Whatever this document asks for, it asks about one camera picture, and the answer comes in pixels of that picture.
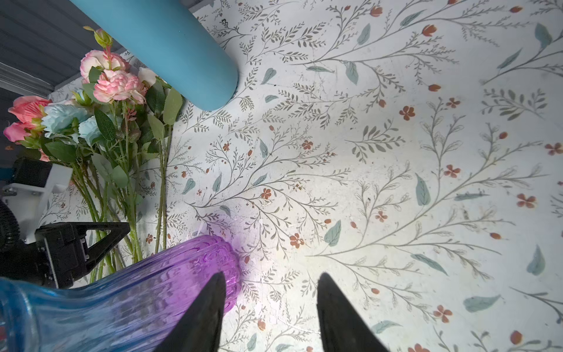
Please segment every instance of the flower bouquet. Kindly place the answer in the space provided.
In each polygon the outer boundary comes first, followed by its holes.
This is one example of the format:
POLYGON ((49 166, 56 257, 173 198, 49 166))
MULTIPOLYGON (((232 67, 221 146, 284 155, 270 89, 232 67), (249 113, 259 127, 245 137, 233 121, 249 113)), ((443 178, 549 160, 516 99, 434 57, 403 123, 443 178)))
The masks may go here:
MULTIPOLYGON (((82 59, 82 89, 74 98, 53 103, 37 96, 14 101, 8 111, 20 122, 4 130, 12 142, 28 148, 26 156, 62 164, 73 169, 72 181, 86 201, 92 221, 120 221, 131 227, 125 237, 133 263, 143 259, 137 236, 138 171, 151 159, 159 159, 161 180, 166 165, 172 129, 184 103, 182 96, 151 70, 138 75, 129 63, 111 52, 113 39, 103 30, 93 30, 103 48, 82 59)), ((166 182, 160 187, 157 215, 157 243, 166 248, 166 182)), ((105 233, 98 231, 100 240, 105 233)), ((92 272, 91 282, 124 267, 119 251, 108 254, 92 272)))

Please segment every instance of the pink flower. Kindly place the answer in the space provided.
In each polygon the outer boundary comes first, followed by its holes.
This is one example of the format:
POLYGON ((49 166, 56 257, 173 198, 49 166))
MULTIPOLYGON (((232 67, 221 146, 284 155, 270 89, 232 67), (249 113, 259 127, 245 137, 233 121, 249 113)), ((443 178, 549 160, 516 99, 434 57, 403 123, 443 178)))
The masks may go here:
POLYGON ((32 123, 32 119, 43 117, 39 106, 46 106, 52 101, 41 98, 40 96, 20 96, 14 100, 14 107, 9 108, 8 112, 16 115, 17 119, 24 123, 32 123))
POLYGON ((23 141, 27 136, 31 135, 31 133, 25 130, 26 128, 32 130, 35 128, 35 125, 31 123, 14 122, 4 130, 4 135, 10 142, 17 143, 17 141, 23 141))
POLYGON ((94 86, 94 97, 104 103, 132 98, 138 104, 144 104, 145 93, 146 88, 139 78, 125 71, 104 70, 94 86))
MULTIPOLYGON (((88 75, 92 67, 101 67, 103 70, 109 70, 108 55, 100 50, 92 50, 80 61, 80 75, 83 83, 90 83, 88 75)), ((129 71, 130 64, 126 62, 118 54, 111 53, 111 69, 129 71)))

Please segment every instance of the glass vase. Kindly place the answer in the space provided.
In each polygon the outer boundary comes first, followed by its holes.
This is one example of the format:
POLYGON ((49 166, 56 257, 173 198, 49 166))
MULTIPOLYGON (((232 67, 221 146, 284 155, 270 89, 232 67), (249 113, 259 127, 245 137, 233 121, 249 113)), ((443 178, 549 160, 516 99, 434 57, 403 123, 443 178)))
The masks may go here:
POLYGON ((0 278, 0 352, 153 350, 219 271, 227 312, 241 288, 239 258, 216 236, 196 237, 81 288, 0 278))

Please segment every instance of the floral patterned surface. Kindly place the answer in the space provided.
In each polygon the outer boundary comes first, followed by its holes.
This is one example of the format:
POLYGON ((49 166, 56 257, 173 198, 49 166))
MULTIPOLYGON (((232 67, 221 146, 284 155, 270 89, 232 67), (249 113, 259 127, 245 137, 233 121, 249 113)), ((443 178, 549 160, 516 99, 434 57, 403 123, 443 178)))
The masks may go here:
MULTIPOLYGON (((168 242, 210 233, 240 254, 221 350, 321 351, 324 271, 392 351, 561 349, 560 0, 216 0, 195 16, 240 81, 175 125, 168 242)), ((140 177, 149 255, 157 166, 140 177)), ((63 219, 88 219, 76 192, 44 216, 63 219)))

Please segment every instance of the blue water bottle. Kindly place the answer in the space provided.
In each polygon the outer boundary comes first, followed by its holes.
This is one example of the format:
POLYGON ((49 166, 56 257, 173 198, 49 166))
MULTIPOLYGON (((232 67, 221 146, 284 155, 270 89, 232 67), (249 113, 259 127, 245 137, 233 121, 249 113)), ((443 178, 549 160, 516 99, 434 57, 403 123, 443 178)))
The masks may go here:
POLYGON ((202 110, 229 101, 235 63, 179 0, 71 0, 202 110))

